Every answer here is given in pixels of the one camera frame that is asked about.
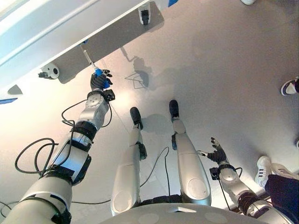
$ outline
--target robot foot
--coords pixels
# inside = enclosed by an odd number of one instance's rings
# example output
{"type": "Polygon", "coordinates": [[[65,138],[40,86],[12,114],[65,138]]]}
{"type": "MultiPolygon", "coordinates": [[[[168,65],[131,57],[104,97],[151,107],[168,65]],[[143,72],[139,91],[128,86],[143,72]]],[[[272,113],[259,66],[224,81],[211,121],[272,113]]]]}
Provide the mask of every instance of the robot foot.
{"type": "Polygon", "coordinates": [[[140,130],[143,129],[143,124],[141,122],[141,116],[137,107],[132,107],[130,109],[131,118],[133,120],[134,125],[139,124],[140,130]]]}

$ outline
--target white sneaker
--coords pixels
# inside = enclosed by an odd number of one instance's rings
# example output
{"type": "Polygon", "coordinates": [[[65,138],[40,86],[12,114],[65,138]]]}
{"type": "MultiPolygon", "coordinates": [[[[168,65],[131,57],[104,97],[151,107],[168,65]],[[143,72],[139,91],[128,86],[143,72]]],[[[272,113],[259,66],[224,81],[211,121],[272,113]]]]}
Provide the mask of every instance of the white sneaker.
{"type": "Polygon", "coordinates": [[[296,179],[299,180],[299,175],[293,174],[291,171],[289,171],[285,166],[278,164],[278,163],[272,163],[272,171],[274,174],[278,176],[283,176],[290,179],[296,179]]]}
{"type": "Polygon", "coordinates": [[[287,81],[285,84],[282,85],[280,92],[283,96],[292,95],[297,93],[295,88],[295,82],[298,80],[298,76],[295,79],[287,81]]]}
{"type": "Polygon", "coordinates": [[[265,188],[268,181],[268,175],[272,174],[271,160],[268,156],[263,155],[256,163],[258,172],[255,177],[255,182],[261,187],[265,188]]]}
{"type": "Polygon", "coordinates": [[[245,5],[252,5],[256,0],[241,0],[241,2],[243,2],[245,5]]]}

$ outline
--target blue trim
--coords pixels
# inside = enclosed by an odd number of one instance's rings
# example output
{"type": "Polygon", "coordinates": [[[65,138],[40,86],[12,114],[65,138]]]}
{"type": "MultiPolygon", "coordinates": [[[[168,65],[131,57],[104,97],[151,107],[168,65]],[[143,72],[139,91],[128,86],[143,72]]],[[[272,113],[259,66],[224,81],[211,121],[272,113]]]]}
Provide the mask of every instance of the blue trim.
{"type": "Polygon", "coordinates": [[[105,82],[104,82],[104,89],[107,89],[109,87],[110,87],[110,85],[108,83],[108,80],[105,80],[105,82]]]}
{"type": "Polygon", "coordinates": [[[102,74],[102,70],[101,69],[96,69],[95,70],[95,76],[99,77],[102,74]]]}
{"type": "Polygon", "coordinates": [[[178,0],[169,0],[168,7],[172,6],[173,4],[177,3],[178,0]]]}
{"type": "Polygon", "coordinates": [[[14,102],[17,98],[12,99],[0,99],[0,104],[9,104],[11,102],[14,102]]]}

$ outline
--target blue gripper component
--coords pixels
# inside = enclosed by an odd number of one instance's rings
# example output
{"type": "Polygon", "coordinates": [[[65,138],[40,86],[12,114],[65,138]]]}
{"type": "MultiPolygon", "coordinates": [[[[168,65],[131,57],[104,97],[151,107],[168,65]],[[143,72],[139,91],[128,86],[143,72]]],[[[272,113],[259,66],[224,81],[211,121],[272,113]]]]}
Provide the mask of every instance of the blue gripper component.
{"type": "Polygon", "coordinates": [[[101,69],[96,69],[95,70],[95,76],[99,77],[102,74],[102,70],[101,69]]]}

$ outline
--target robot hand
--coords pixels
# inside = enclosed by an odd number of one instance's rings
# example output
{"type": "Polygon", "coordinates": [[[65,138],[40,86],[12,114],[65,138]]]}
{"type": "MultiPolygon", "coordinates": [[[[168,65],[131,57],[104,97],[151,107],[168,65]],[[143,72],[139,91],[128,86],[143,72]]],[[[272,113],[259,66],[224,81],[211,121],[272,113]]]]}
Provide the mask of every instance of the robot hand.
{"type": "Polygon", "coordinates": [[[227,161],[225,152],[219,142],[215,138],[211,137],[211,143],[216,150],[214,150],[212,153],[208,153],[207,157],[210,160],[218,163],[218,165],[223,161],[227,161]]]}
{"type": "Polygon", "coordinates": [[[101,73],[99,75],[98,72],[95,72],[92,74],[92,77],[90,79],[90,87],[92,90],[103,90],[106,88],[109,88],[110,85],[113,83],[111,80],[107,77],[112,77],[112,75],[109,73],[109,70],[100,70],[101,73]]]}

